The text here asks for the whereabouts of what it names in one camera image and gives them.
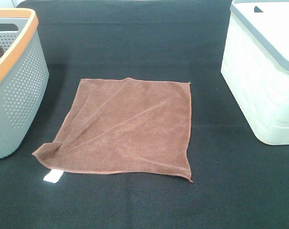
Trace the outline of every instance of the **basket hole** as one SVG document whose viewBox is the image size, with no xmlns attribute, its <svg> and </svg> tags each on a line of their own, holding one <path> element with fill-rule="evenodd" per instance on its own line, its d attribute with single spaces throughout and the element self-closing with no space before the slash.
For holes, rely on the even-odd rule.
<svg viewBox="0 0 289 229">
<path fill-rule="evenodd" d="M 255 13 L 263 13 L 263 11 L 258 6 L 255 6 L 254 12 Z"/>
<path fill-rule="evenodd" d="M 0 31 L 18 31 L 18 30 L 19 30 L 18 26 L 15 24 L 0 24 Z"/>
</svg>

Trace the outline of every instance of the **storage box lid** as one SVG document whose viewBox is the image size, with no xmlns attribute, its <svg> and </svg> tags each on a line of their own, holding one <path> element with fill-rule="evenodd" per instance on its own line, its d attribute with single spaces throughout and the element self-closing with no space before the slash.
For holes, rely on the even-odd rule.
<svg viewBox="0 0 289 229">
<path fill-rule="evenodd" d="M 233 0 L 230 10 L 289 72 L 289 0 Z"/>
</svg>

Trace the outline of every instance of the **gray plastic basket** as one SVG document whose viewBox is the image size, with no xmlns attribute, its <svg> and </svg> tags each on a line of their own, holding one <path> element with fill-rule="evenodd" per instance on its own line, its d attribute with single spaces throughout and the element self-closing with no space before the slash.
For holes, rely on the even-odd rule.
<svg viewBox="0 0 289 229">
<path fill-rule="evenodd" d="M 0 158 L 13 153 L 28 131 L 43 98 L 48 69 L 30 9 L 0 9 L 0 24 L 18 31 L 0 31 Z"/>
</svg>

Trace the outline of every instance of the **storage box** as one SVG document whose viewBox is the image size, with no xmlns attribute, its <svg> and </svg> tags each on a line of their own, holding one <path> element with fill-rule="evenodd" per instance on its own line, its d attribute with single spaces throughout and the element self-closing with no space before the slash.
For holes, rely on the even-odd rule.
<svg viewBox="0 0 289 229">
<path fill-rule="evenodd" d="M 255 136 L 289 144 L 289 0 L 234 0 L 221 73 Z"/>
<path fill-rule="evenodd" d="M 14 152 L 41 103 L 48 70 L 30 9 L 0 9 L 0 158 Z"/>
</svg>

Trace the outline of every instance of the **basket handle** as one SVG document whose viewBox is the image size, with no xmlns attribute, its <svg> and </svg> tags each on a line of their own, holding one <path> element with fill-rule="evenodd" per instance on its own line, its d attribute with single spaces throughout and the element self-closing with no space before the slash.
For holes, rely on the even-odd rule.
<svg viewBox="0 0 289 229">
<path fill-rule="evenodd" d="M 22 30 L 27 21 L 28 18 L 0 18 L 0 24 L 14 24 L 18 27 L 18 31 Z"/>
<path fill-rule="evenodd" d="M 34 10 L 25 8 L 1 8 L 0 19 L 4 19 L 7 23 L 16 24 L 17 26 L 17 23 L 21 22 L 22 20 L 16 20 L 18 22 L 15 22 L 14 19 L 27 20 L 19 36 L 16 38 L 10 48 L 4 53 L 4 55 L 0 58 L 1 81 L 7 74 L 7 72 L 11 69 L 11 67 L 17 62 L 17 60 L 23 54 L 26 46 L 31 41 L 32 36 L 37 29 L 38 19 Z"/>
</svg>

